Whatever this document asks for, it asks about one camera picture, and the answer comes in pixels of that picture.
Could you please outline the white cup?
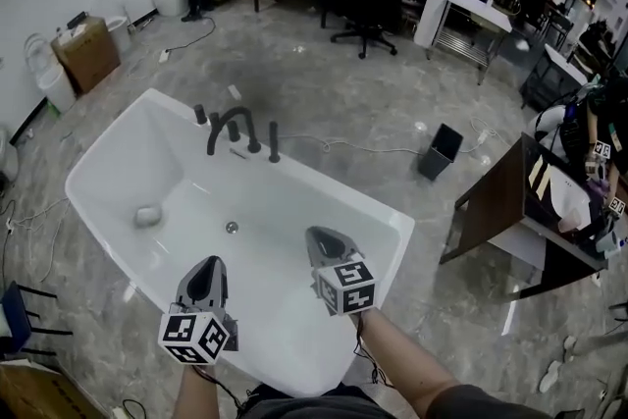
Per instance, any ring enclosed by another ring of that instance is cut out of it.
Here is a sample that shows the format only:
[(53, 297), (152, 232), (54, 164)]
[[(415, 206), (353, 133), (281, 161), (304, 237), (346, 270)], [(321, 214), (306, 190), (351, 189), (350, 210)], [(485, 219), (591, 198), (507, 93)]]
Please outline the white cup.
[(597, 253), (605, 258), (616, 254), (619, 250), (619, 240), (615, 231), (608, 232), (596, 242)]

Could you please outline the black office chair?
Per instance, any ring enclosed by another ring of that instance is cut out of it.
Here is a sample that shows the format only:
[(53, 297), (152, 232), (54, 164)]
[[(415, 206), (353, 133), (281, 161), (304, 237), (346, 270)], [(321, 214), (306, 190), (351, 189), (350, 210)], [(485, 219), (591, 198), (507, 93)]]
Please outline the black office chair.
[(386, 39), (385, 33), (399, 20), (400, 0), (338, 0), (337, 7), (345, 25), (344, 31), (330, 37), (332, 43), (345, 38), (358, 38), (361, 41), (360, 60), (366, 58), (369, 42), (380, 44), (391, 55), (397, 55), (396, 46)]

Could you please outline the metal rack table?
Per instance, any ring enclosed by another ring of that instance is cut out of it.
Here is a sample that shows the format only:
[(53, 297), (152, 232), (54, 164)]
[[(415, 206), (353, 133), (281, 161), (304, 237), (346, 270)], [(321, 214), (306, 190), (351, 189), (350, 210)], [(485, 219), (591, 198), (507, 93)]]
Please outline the metal rack table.
[[(450, 12), (463, 15), (480, 29), (494, 34), (486, 47), (479, 46), (474, 40), (465, 39), (455, 32), (445, 29), (445, 22)], [(485, 76), (497, 56), (504, 38), (512, 32), (509, 17), (494, 8), (490, 3), (481, 0), (446, 0), (445, 10), (439, 22), (431, 45), (426, 49), (426, 57), (430, 59), (437, 48), (470, 60), (479, 71), (477, 84), (482, 85)]]

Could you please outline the white sink basin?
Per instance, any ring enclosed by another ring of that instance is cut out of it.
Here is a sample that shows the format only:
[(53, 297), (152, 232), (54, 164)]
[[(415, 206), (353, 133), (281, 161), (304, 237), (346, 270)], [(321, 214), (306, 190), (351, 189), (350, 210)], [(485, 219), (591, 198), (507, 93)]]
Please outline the white sink basin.
[(591, 199), (581, 186), (555, 166), (550, 166), (549, 187), (551, 205), (559, 221), (567, 212), (575, 208), (580, 212), (582, 221), (575, 231), (583, 230), (591, 224)]

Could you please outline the large torn cardboard box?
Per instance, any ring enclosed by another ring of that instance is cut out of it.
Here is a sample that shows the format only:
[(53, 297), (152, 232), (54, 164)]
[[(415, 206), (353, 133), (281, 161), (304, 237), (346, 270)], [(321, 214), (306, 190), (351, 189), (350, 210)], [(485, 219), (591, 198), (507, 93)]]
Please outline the large torn cardboard box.
[(0, 419), (106, 417), (63, 374), (28, 365), (0, 364)]

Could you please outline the dark vanity cabinet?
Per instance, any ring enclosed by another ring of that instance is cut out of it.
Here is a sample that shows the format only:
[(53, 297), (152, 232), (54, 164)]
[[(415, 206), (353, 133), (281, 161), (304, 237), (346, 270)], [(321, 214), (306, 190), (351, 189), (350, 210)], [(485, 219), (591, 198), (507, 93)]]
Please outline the dark vanity cabinet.
[(542, 254), (537, 269), (540, 282), (512, 293), (511, 300), (525, 299), (583, 280), (608, 267), (596, 253), (593, 241), (580, 230), (562, 232), (562, 219), (551, 202), (555, 190), (550, 170), (558, 169), (584, 192), (585, 225), (602, 216), (602, 198), (591, 191), (585, 176), (523, 133), (515, 144), (455, 202), (463, 211), (457, 246), (444, 253), (443, 265), (503, 234), (514, 235), (521, 226), (533, 235), (512, 240), (526, 255)]

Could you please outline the blue chair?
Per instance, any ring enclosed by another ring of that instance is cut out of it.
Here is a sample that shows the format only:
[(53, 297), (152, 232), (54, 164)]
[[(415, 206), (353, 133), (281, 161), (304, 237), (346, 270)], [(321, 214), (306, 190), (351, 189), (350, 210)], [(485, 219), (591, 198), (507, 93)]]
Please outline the blue chair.
[(36, 288), (29, 288), (16, 282), (11, 282), (2, 297), (0, 298), (0, 317), (4, 316), (6, 334), (0, 330), (0, 361), (6, 360), (9, 356), (20, 354), (35, 355), (43, 357), (56, 357), (54, 350), (42, 350), (27, 347), (27, 343), (33, 334), (49, 336), (72, 336), (73, 331), (55, 330), (35, 327), (30, 319), (39, 319), (37, 313), (26, 309), (23, 299), (24, 293), (30, 293), (41, 297), (57, 300), (58, 295), (49, 291)]

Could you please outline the pink cup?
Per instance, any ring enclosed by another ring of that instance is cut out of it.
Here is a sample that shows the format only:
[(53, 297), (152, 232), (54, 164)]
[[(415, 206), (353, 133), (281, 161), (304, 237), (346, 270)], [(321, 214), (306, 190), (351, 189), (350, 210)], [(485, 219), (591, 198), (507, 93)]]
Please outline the pink cup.
[(573, 208), (558, 222), (558, 230), (561, 234), (573, 232), (582, 224), (580, 212)]

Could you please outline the person's left forearm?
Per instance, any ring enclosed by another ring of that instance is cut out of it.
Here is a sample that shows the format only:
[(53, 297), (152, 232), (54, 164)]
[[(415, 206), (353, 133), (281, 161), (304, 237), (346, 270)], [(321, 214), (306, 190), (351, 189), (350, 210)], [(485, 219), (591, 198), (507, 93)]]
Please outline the person's left forearm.
[(217, 387), (211, 367), (185, 366), (173, 419), (220, 419)]

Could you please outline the black trash bin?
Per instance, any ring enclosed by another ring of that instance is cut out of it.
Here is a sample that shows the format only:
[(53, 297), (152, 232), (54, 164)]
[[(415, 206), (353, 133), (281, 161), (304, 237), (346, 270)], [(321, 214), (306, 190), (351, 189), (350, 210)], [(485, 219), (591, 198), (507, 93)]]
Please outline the black trash bin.
[(446, 124), (441, 124), (428, 149), (418, 162), (418, 173), (433, 182), (457, 156), (463, 136)]

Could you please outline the person's right forearm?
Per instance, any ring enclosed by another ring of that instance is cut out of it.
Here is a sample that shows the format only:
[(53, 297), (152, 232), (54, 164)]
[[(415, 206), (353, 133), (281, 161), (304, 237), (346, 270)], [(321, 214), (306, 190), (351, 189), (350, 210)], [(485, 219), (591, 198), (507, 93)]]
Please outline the person's right forearm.
[(360, 338), (378, 366), (420, 419), (433, 401), (459, 382), (436, 357), (412, 340), (379, 309), (351, 316)]

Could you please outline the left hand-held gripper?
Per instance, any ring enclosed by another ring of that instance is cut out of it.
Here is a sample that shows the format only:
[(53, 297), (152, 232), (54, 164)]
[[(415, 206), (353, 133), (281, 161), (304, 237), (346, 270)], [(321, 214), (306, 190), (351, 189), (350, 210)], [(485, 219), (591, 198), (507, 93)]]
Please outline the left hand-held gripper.
[[(225, 351), (239, 351), (237, 321), (226, 310), (228, 296), (224, 261), (210, 256), (197, 263), (161, 317), (159, 346), (182, 365), (214, 365)], [(192, 305), (206, 302), (209, 307)]]

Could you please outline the white bathtub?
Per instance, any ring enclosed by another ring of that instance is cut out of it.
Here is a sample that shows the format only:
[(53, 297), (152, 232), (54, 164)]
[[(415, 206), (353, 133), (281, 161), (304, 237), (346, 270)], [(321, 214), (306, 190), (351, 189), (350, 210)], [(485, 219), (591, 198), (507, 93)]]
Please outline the white bathtub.
[(351, 237), (374, 262), (383, 301), (414, 220), (287, 156), (273, 164), (268, 147), (250, 153), (246, 138), (221, 134), (208, 156), (209, 135), (188, 106), (150, 89), (71, 170), (67, 196), (162, 311), (193, 266), (212, 255), (224, 261), (239, 337), (224, 362), (292, 396), (333, 389), (353, 361), (356, 335), (314, 292), (305, 232), (321, 226)]

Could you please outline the brown cardboard box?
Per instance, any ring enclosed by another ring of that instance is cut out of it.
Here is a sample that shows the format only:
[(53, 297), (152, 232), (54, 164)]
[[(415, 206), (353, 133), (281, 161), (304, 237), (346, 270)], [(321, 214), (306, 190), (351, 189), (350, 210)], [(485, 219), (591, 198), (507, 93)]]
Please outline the brown cardboard box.
[(91, 91), (121, 64), (118, 49), (105, 20), (88, 17), (83, 24), (85, 30), (67, 43), (62, 44), (59, 37), (51, 43), (79, 95)]

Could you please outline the person's dark grey clothing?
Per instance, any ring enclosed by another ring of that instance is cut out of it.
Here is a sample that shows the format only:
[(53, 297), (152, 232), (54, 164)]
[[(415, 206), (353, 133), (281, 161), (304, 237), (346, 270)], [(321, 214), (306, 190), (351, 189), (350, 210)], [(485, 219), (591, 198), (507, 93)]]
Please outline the person's dark grey clothing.
[[(395, 419), (356, 387), (318, 397), (261, 400), (239, 419)], [(483, 390), (459, 385), (441, 392), (420, 419), (552, 419), (530, 407), (501, 401)]]

